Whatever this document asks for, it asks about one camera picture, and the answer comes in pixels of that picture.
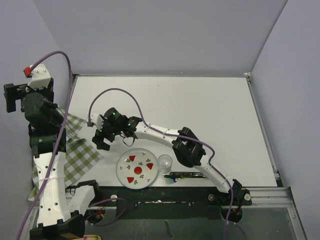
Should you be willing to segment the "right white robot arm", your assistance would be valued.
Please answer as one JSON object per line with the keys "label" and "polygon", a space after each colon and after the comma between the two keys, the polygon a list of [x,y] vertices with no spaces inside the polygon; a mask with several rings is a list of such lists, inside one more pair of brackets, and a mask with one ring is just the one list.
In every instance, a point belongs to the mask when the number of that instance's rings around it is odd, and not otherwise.
{"label": "right white robot arm", "polygon": [[206,143],[200,141],[187,127],[169,129],[153,126],[142,116],[127,117],[119,113],[114,107],[105,114],[88,113],[87,125],[95,127],[92,142],[99,150],[109,151],[110,144],[116,136],[124,135],[135,140],[149,140],[171,148],[177,161],[187,167],[195,168],[208,178],[219,192],[223,200],[230,205],[248,200],[249,191],[245,190],[239,181],[228,177],[212,164],[212,156],[207,156]]}

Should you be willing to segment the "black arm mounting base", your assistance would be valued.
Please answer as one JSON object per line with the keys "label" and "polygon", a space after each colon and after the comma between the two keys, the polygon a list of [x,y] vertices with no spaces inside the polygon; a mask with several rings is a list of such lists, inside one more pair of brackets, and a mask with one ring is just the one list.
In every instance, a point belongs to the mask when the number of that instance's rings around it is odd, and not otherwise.
{"label": "black arm mounting base", "polygon": [[234,196],[215,187],[147,187],[133,190],[120,186],[102,186],[90,202],[85,216],[94,223],[103,217],[122,220],[184,220],[228,217],[239,221],[242,208],[251,206],[249,190],[235,189]]}

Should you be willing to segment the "green white checkered tablecloth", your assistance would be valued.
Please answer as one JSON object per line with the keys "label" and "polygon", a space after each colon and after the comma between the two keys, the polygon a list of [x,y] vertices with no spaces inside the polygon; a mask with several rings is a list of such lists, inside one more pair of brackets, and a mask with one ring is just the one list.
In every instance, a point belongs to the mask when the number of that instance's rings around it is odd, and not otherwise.
{"label": "green white checkered tablecloth", "polygon": [[85,138],[79,137],[86,121],[68,114],[66,120],[66,160],[64,162],[64,186],[74,185],[104,157]]}

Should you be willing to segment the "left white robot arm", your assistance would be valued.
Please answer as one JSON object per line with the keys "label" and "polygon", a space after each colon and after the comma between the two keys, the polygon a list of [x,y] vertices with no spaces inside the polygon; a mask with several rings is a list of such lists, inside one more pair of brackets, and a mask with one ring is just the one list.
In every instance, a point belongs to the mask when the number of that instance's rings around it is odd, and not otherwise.
{"label": "left white robot arm", "polygon": [[88,205],[100,203],[102,193],[96,181],[86,181],[71,202],[65,193],[64,165],[67,152],[66,119],[53,102],[53,79],[45,86],[5,84],[6,110],[16,111],[16,101],[28,124],[29,145],[38,174],[39,204],[36,226],[29,231],[31,240],[75,240],[85,235],[85,213]]}

